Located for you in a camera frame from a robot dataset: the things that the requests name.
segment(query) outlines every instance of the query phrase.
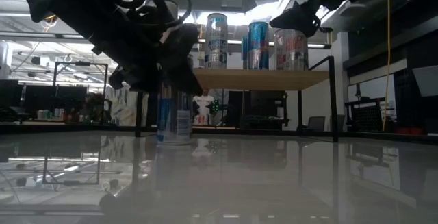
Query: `blue can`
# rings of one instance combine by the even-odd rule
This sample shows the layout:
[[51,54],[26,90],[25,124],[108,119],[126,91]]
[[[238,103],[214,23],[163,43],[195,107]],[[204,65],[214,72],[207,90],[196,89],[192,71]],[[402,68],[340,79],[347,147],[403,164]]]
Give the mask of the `blue can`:
[[265,22],[249,25],[248,35],[248,69],[269,69],[269,26]]
[[248,36],[242,38],[242,69],[248,69]]

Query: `wooden shelf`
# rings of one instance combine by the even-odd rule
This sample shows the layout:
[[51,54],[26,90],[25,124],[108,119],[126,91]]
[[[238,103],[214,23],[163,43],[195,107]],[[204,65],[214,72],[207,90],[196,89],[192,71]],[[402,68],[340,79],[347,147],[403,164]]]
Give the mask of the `wooden shelf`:
[[328,71],[194,69],[202,88],[304,90],[329,78]]

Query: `person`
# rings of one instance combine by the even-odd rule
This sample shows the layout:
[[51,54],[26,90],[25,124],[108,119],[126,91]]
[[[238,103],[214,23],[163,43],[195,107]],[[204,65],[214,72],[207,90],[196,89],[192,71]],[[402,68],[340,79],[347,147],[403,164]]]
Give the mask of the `person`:
[[211,125],[212,116],[208,105],[213,105],[214,98],[208,93],[209,89],[204,89],[202,96],[193,97],[193,101],[199,106],[199,115],[196,115],[194,119],[195,125]]

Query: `wooden shelf board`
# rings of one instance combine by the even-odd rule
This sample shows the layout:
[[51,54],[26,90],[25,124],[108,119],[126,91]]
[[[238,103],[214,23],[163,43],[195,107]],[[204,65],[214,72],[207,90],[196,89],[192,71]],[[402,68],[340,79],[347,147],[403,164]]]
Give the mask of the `wooden shelf board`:
[[304,90],[329,78],[328,71],[194,69],[202,88]]

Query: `yellow cable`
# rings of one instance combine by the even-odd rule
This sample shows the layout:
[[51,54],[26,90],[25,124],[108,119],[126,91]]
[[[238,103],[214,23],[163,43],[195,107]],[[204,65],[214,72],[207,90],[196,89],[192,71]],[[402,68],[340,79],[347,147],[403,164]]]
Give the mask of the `yellow cable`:
[[390,64],[391,64],[391,0],[388,0],[388,65],[387,65],[387,74],[386,74],[385,113],[383,115],[383,127],[382,127],[383,132],[385,131],[385,125],[386,125]]

